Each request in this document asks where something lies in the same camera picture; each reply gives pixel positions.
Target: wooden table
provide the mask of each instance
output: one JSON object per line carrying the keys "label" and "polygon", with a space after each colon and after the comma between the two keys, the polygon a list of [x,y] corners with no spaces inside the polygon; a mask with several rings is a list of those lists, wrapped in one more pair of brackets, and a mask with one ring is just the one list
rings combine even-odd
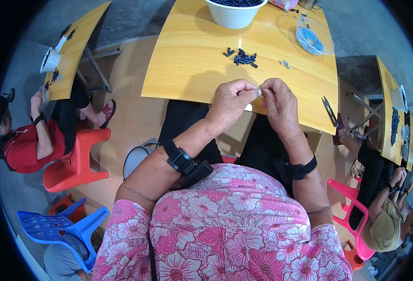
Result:
{"label": "wooden table", "polygon": [[408,161],[406,163],[406,170],[409,172],[412,172],[412,167],[413,164],[411,163],[411,155],[413,153],[413,118],[412,115],[409,115],[409,129],[410,129],[410,134],[409,134],[409,156],[408,156]]}
{"label": "wooden table", "polygon": [[401,165],[401,146],[403,145],[403,137],[401,136],[401,129],[405,125],[404,112],[398,111],[400,122],[398,123],[398,130],[396,141],[391,146],[391,132],[392,132],[392,99],[391,90],[398,88],[397,83],[392,77],[389,70],[384,66],[383,62],[377,57],[378,70],[381,78],[381,88],[383,91],[384,101],[384,127],[383,127],[383,142],[381,147],[381,156],[387,158],[397,165]]}
{"label": "wooden table", "polygon": [[53,72],[48,72],[46,75],[44,86],[49,83],[49,100],[70,98],[75,73],[77,72],[81,55],[85,51],[86,43],[110,3],[111,1],[108,1],[87,13],[74,22],[68,32],[66,32],[65,36],[68,37],[72,30],[75,29],[72,38],[63,44],[59,52],[61,58],[57,67],[58,75],[56,80],[52,81]]}
{"label": "wooden table", "polygon": [[[204,0],[177,0],[169,13],[153,51],[141,96],[211,103],[220,83],[243,78],[260,85],[267,78],[282,78],[297,96],[300,124],[335,134],[322,104],[325,95],[338,112],[338,76],[333,55],[307,53],[295,38],[296,19],[306,14],[328,30],[322,10],[296,6],[299,14],[266,4],[253,22],[242,29],[217,25]],[[233,63],[222,53],[230,47],[257,53],[256,64]],[[280,65],[286,60],[288,70]],[[253,112],[265,114],[261,98],[252,103]]]}

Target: blue plastic chair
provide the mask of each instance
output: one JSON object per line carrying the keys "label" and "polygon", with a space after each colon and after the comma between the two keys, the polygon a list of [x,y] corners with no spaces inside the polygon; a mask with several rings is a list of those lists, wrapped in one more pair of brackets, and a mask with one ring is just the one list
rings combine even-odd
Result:
{"label": "blue plastic chair", "polygon": [[[95,259],[97,257],[96,252],[91,244],[91,235],[96,228],[108,217],[110,212],[107,207],[102,207],[85,217],[77,223],[73,223],[69,216],[72,214],[78,206],[86,201],[82,198],[75,204],[70,205],[66,210],[58,215],[54,216],[42,216],[39,213],[31,213],[18,211],[18,218],[21,222],[21,227],[27,236],[40,244],[61,244],[69,249],[76,257],[81,268],[90,273],[94,267]],[[83,261],[80,254],[74,250],[74,248],[68,244],[66,239],[60,235],[60,231],[72,234],[86,246],[86,249],[90,253],[87,260]]]}

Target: black pants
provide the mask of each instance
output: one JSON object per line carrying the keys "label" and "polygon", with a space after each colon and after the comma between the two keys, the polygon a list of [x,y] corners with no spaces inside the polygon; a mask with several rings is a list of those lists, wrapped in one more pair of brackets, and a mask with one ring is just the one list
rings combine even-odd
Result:
{"label": "black pants", "polygon": [[[162,145],[186,131],[198,120],[204,118],[208,110],[208,104],[170,100],[161,128],[160,144]],[[286,149],[277,133],[270,126],[267,116],[258,114],[236,164],[265,172],[281,182],[288,194],[293,197],[291,183],[284,183],[273,165],[273,160],[276,158],[287,158]],[[210,164],[223,163],[214,139],[198,154],[197,159],[207,160]]]}
{"label": "black pants", "polygon": [[68,154],[74,149],[75,144],[75,126],[76,126],[76,109],[82,109],[88,106],[90,99],[86,94],[82,84],[74,79],[71,90],[71,98],[59,99],[52,111],[51,119],[54,119],[60,131],[64,135],[64,154]]}
{"label": "black pants", "polygon": [[[358,161],[364,165],[358,201],[368,208],[378,192],[389,182],[394,166],[390,160],[382,157],[378,150],[369,148],[367,142],[359,149]],[[349,217],[351,228],[356,229],[363,216],[364,214],[355,207]]]}

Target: gray floor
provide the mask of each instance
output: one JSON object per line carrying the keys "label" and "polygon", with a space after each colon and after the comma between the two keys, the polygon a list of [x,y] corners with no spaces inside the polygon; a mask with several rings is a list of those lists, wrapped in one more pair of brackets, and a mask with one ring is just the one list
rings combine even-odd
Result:
{"label": "gray floor", "polygon": [[[13,127],[29,123],[30,97],[44,82],[39,74],[42,56],[55,46],[61,31],[104,0],[49,0],[25,31],[5,76],[1,93],[16,88],[11,105]],[[132,38],[159,34],[175,0],[113,0],[90,41],[100,48]],[[413,112],[413,49],[398,23],[379,0],[322,0],[338,58],[378,55],[408,93]],[[59,194],[46,192],[42,184],[44,169],[21,175],[8,171],[0,160],[0,195],[13,230],[32,255],[43,265],[45,246],[28,239],[21,230],[19,210],[45,214]],[[413,202],[413,192],[408,201]]]}

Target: pink floral shirt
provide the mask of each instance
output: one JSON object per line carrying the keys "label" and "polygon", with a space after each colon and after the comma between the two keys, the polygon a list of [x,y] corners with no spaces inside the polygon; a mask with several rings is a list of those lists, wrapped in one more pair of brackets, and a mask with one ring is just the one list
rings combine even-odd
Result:
{"label": "pink floral shirt", "polygon": [[117,201],[93,280],[151,280],[149,231],[159,280],[351,280],[332,224],[311,229],[303,207],[263,172],[213,167],[190,189],[165,194],[152,217]]}

